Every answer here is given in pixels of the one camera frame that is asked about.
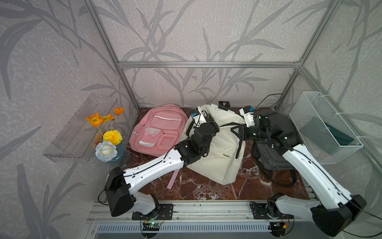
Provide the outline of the grey fabric backpack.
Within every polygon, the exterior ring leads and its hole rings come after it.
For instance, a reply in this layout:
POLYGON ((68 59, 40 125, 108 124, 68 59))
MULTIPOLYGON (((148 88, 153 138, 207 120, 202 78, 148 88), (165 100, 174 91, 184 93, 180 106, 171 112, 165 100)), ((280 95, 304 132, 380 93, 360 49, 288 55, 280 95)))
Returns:
MULTIPOLYGON (((259 113, 261 115, 277 113, 275 111, 267 111, 259 113)), ((297 176, 296 169, 289 163, 283 154, 290 148, 271 148, 266 144, 257 143, 254 141, 252 147, 252 156, 256 158, 260 171, 268 178, 273 184, 283 188, 291 188, 294 186, 297 176), (273 171, 275 170, 288 170, 291 176, 291 183, 281 183, 273 179, 273 171)))

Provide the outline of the pink backpack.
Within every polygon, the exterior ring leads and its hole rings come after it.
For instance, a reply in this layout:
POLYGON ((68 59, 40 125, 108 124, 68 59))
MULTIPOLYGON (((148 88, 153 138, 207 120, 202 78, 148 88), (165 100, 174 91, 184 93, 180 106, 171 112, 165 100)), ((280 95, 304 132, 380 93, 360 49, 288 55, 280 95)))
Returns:
POLYGON ((183 167, 174 146, 180 142, 187 123, 186 114, 176 105, 150 109, 134 127, 129 144, 132 150, 157 158, 127 173, 133 192, 158 177, 183 167))

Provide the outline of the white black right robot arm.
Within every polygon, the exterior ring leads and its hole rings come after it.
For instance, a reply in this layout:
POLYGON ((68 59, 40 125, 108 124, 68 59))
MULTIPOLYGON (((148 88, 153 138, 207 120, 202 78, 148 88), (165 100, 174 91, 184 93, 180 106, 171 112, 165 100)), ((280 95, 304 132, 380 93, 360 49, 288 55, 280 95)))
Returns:
POLYGON ((307 181, 317 200, 301 200, 277 194, 268 200, 271 217, 293 215, 309 220, 326 235, 335 237, 356 220, 367 205, 361 195, 353 195, 341 186, 317 162, 299 137, 292 121, 272 112, 254 116, 241 112, 245 124, 239 127, 239 139, 252 139, 268 146, 289 162, 307 181))

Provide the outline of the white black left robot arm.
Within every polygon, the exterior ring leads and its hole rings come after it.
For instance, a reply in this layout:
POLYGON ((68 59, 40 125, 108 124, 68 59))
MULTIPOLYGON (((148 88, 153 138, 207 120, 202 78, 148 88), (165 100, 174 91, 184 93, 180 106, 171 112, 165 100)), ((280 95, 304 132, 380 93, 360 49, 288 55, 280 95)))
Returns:
POLYGON ((206 157, 212 139, 218 132, 217 123, 214 119, 209 119, 196 127, 190 137, 176 144, 166 154, 135 168, 112 169, 103 190, 111 216, 117 217, 132 211, 141 213, 148 219, 157 217, 161 212, 158 200, 153 195, 140 193, 139 190, 167 173, 182 169, 206 157))

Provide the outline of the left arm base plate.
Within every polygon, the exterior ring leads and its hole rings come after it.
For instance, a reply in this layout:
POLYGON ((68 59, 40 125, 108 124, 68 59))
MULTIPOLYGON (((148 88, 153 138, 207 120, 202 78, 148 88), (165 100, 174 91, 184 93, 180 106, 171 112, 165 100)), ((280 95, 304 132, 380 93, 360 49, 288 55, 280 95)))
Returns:
POLYGON ((139 212, 133 212, 132 220, 134 221, 150 221, 150 220, 172 220, 174 212, 174 204, 159 204, 148 215, 139 212))

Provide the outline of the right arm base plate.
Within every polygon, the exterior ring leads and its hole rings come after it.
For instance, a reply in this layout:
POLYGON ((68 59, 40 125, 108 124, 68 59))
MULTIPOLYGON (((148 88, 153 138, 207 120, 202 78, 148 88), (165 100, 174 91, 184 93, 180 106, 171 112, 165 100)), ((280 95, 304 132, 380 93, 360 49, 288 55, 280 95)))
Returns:
POLYGON ((250 202, 249 206, 252 210, 254 219, 294 219, 293 215, 282 214, 274 203, 257 203, 252 201, 250 202))

